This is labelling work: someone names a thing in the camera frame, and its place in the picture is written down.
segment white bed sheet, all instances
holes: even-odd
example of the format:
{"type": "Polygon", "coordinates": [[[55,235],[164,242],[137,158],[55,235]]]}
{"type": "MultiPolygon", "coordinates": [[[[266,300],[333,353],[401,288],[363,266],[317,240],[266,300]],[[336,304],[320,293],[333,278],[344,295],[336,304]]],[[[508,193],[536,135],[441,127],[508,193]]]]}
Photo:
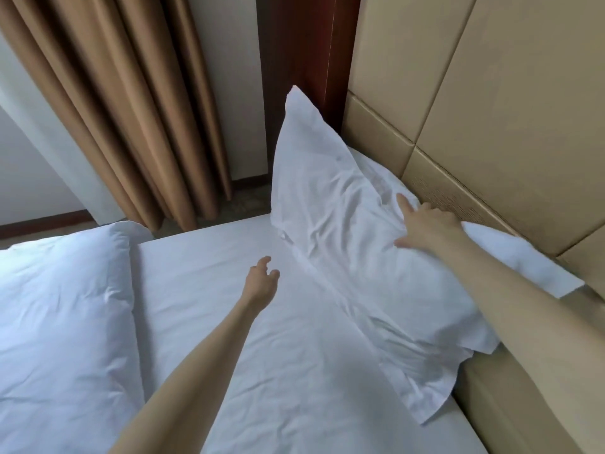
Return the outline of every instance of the white bed sheet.
{"type": "Polygon", "coordinates": [[[424,426],[370,346],[299,266],[269,215],[141,244],[135,321],[148,398],[237,301],[264,256],[281,271],[255,321],[203,452],[485,454],[450,397],[424,426]]]}

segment person's left hand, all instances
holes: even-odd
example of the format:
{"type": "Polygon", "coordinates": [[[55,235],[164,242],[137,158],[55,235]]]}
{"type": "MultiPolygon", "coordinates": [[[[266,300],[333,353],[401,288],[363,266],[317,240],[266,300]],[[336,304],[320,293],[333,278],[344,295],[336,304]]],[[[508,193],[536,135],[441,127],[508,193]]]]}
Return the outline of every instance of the person's left hand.
{"type": "Polygon", "coordinates": [[[248,303],[257,313],[268,306],[277,292],[279,271],[274,269],[267,274],[269,261],[271,257],[263,257],[258,260],[256,266],[250,268],[241,293],[242,301],[248,303]]]}

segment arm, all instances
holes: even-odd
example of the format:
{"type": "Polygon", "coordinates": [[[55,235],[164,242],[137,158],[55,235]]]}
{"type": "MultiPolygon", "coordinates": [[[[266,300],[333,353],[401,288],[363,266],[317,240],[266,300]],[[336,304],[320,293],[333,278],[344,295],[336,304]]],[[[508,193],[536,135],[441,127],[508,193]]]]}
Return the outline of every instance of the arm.
{"type": "Polygon", "coordinates": [[[251,267],[241,298],[231,312],[170,374],[124,429],[111,454],[165,451],[173,443],[173,432],[179,432],[178,424],[195,426],[190,427],[195,433],[193,441],[201,449],[223,403],[252,322],[277,291],[279,272],[267,274],[270,260],[262,258],[251,267]],[[192,402],[199,404],[193,409],[192,402]],[[186,420],[192,414],[196,420],[186,420]]]}
{"type": "Polygon", "coordinates": [[[452,213],[397,201],[398,247],[435,254],[458,277],[546,403],[586,453],[605,446],[605,336],[475,244],[452,213]]]}

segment pillow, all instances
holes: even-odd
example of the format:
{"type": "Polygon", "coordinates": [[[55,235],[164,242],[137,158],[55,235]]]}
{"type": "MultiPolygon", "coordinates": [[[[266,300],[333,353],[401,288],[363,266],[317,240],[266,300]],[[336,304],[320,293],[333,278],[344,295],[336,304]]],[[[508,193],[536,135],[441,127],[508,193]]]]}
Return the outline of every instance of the pillow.
{"type": "Polygon", "coordinates": [[[107,452],[142,408],[122,221],[0,252],[2,452],[107,452]]]}
{"type": "MultiPolygon", "coordinates": [[[[352,154],[308,98],[291,90],[275,153],[271,222],[332,286],[422,422],[451,392],[458,365],[471,351],[491,353],[498,338],[438,259],[393,246],[405,233],[397,192],[418,206],[394,175],[352,154]]],[[[464,226],[483,248],[555,296],[582,285],[525,240],[464,226]]]]}

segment bedding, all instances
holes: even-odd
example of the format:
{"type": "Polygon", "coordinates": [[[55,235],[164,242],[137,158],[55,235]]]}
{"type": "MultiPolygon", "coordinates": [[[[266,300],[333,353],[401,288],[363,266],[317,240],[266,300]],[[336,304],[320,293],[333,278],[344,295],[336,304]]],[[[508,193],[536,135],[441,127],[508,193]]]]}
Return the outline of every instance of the bedding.
{"type": "Polygon", "coordinates": [[[273,302],[253,324],[205,453],[485,454],[448,398],[420,426],[374,348],[268,215],[139,245],[134,316],[146,397],[223,320],[249,267],[271,255],[273,302]]]}
{"type": "MultiPolygon", "coordinates": [[[[418,200],[384,167],[352,153],[294,87],[274,163],[271,222],[367,335],[416,420],[450,395],[459,364],[499,343],[438,259],[396,249],[405,227],[395,193],[418,200]]],[[[525,240],[464,223],[481,247],[561,297],[583,284],[525,240]]]]}
{"type": "Polygon", "coordinates": [[[0,451],[105,453],[144,404],[132,221],[0,251],[0,451]]]}

